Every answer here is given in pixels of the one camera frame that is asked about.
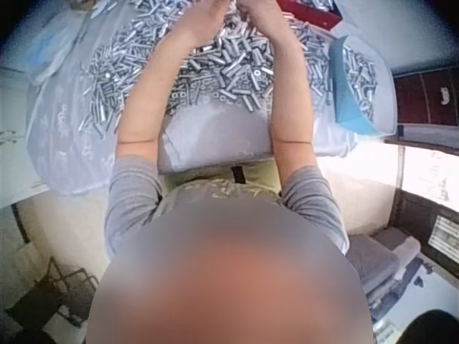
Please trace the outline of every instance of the table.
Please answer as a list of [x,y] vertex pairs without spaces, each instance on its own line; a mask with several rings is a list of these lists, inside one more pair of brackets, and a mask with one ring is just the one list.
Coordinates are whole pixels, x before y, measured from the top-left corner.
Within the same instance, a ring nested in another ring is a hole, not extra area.
[[[104,140],[91,129],[78,131],[87,115],[90,95],[82,94],[90,79],[82,69],[93,51],[134,17],[127,1],[85,22],[87,33],[67,55],[59,71],[46,81],[29,106],[27,150],[40,178],[63,195],[105,186],[115,161],[116,136]],[[335,123],[333,102],[313,97],[314,150],[318,156],[346,156],[357,135]],[[214,165],[234,165],[272,156],[269,116],[243,107],[210,102],[166,117],[158,169],[167,174]]]

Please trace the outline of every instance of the dark wood cabinet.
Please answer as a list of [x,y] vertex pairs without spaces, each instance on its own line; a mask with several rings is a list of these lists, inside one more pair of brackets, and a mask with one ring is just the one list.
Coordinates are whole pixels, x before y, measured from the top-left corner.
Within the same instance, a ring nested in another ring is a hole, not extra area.
[[398,122],[458,126],[459,68],[395,79]]

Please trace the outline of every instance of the plastic bag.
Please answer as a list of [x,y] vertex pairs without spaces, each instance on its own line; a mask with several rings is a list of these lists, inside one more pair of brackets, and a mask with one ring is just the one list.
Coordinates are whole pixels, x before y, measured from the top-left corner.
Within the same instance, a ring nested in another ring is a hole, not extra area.
[[34,38],[27,52],[25,71],[34,86],[53,75],[72,49],[86,13],[64,11]]

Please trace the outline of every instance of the gray cushion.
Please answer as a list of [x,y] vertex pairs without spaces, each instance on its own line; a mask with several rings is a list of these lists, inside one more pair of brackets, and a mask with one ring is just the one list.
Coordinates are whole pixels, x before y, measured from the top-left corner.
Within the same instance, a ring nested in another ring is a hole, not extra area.
[[346,258],[359,274],[365,295],[398,270],[397,256],[371,237],[352,235],[349,243]]

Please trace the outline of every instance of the wall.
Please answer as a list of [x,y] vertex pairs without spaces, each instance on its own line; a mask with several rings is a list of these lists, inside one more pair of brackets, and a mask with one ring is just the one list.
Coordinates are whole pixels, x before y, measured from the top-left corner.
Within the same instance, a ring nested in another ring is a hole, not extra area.
[[458,63],[457,37],[423,0],[335,0],[393,73]]

